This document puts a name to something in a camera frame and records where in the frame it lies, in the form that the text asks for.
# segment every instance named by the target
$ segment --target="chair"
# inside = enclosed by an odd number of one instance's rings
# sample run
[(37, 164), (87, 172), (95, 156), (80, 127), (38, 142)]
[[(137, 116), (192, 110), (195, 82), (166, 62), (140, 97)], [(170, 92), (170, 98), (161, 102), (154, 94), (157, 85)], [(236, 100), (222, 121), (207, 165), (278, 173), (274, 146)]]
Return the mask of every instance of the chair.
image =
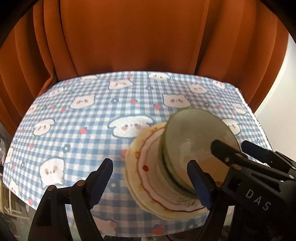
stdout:
[(0, 212), (15, 218), (29, 219), (26, 209), (18, 203), (18, 197), (4, 185), (2, 180), (0, 180)]

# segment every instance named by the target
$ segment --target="copper rivet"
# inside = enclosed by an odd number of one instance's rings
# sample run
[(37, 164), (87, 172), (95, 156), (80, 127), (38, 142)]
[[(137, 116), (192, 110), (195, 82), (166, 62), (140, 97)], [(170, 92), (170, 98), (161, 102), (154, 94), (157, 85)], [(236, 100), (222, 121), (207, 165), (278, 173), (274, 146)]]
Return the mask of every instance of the copper rivet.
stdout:
[(233, 164), (232, 166), (233, 166), (233, 168), (235, 168), (236, 170), (241, 170), (241, 169), (242, 169), (242, 167), (241, 167), (240, 165), (238, 165), (238, 164)]
[(271, 241), (281, 241), (282, 240), (282, 236), (277, 236), (277, 237), (274, 237)]
[(223, 182), (219, 182), (219, 181), (216, 182), (216, 186), (217, 186), (217, 187), (220, 188), (220, 187), (222, 187), (222, 185), (223, 185)]
[(79, 180), (76, 184), (77, 186), (83, 186), (85, 184), (85, 180)]
[(50, 185), (47, 189), (48, 189), (49, 191), (51, 191), (51, 190), (54, 190), (54, 188), (55, 188), (55, 185)]

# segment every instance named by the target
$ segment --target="orange curtain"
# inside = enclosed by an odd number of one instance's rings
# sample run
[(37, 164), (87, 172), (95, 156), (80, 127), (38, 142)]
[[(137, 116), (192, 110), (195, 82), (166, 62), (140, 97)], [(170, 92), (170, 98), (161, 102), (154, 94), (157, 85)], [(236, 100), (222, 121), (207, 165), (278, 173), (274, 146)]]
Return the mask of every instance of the orange curtain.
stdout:
[(198, 74), (257, 109), (288, 32), (257, 0), (42, 0), (0, 49), (0, 122), (13, 134), (57, 80), (121, 70)]

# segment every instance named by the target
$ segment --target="plate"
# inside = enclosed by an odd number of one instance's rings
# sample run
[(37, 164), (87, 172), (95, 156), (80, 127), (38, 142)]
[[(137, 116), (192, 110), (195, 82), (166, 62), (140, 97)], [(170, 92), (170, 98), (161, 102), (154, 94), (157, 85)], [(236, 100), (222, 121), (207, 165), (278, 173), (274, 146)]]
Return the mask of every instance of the plate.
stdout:
[[(199, 204), (198, 208), (192, 208), (194, 204), (188, 205), (190, 202), (188, 201), (188, 198), (185, 196), (179, 194), (179, 198), (183, 199), (183, 203), (179, 201), (179, 205), (175, 203), (175, 199), (172, 201), (167, 201), (166, 203), (162, 203), (161, 201), (164, 200), (164, 197), (159, 197), (157, 195), (157, 191), (159, 192), (159, 187), (155, 186), (150, 186), (148, 182), (143, 182), (141, 179), (140, 171), (138, 170), (138, 162), (139, 159), (145, 160), (145, 153), (153, 153), (151, 152), (146, 152), (145, 150), (150, 150), (149, 145), (145, 145), (146, 143), (155, 143), (156, 140), (159, 140), (162, 132), (163, 132), (163, 127), (165, 126), (165, 123), (159, 123), (156, 124), (150, 128), (144, 129), (138, 137), (134, 139), (132, 144), (130, 145), (129, 149), (126, 152), (125, 156), (125, 163), (126, 163), (126, 181), (128, 182), (128, 189), (130, 190), (131, 195), (134, 197), (134, 200), (136, 203), (139, 205), (139, 207), (144, 207), (143, 210), (155, 214), (161, 219), (165, 220), (180, 220), (180, 219), (189, 219), (193, 218), (196, 216), (199, 216), (203, 214), (207, 209), (202, 207), (200, 202), (197, 200), (196, 203)], [(149, 176), (149, 180), (151, 181), (151, 178), (161, 178), (160, 171), (157, 170), (157, 165), (156, 163), (158, 162), (158, 144), (154, 145), (153, 148), (156, 148), (156, 153), (154, 154), (155, 159), (151, 161), (151, 159), (147, 159), (147, 164), (148, 168), (150, 165), (153, 165), (154, 167), (151, 166), (151, 169), (154, 170), (154, 175), (155, 176)], [(146, 171), (143, 170), (143, 176), (148, 179)], [(171, 190), (170, 185), (165, 182), (165, 179), (162, 179), (162, 184), (159, 185), (157, 183), (157, 186), (164, 186), (166, 193)]]
[(193, 212), (203, 209), (198, 199), (183, 196), (171, 188), (159, 169), (158, 151), (165, 127), (147, 137), (140, 149), (137, 170), (144, 189), (151, 198), (171, 211)]
[(240, 150), (228, 126), (212, 113), (188, 108), (169, 119), (161, 143), (163, 162), (176, 183), (194, 194), (187, 163), (194, 159), (214, 181), (223, 182), (229, 167), (211, 154), (212, 141), (220, 140)]

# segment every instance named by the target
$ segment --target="tablecloth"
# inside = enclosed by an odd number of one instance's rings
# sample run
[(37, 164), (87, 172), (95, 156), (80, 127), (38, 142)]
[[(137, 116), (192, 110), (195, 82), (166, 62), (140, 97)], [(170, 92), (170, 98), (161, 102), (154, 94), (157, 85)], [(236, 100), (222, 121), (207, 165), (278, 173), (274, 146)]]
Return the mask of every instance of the tablecloth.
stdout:
[[(113, 174), (91, 211), (103, 234), (140, 237), (201, 226), (207, 214), (165, 221), (143, 211), (123, 178), (125, 150), (141, 129), (165, 122), (189, 106), (223, 119), (240, 144), (249, 140), (271, 149), (241, 93), (231, 84), (174, 73), (96, 74), (61, 81), (36, 98), (13, 137), (3, 181), (36, 209), (47, 186), (72, 186), (110, 158)], [(70, 206), (67, 215), (75, 226)]]

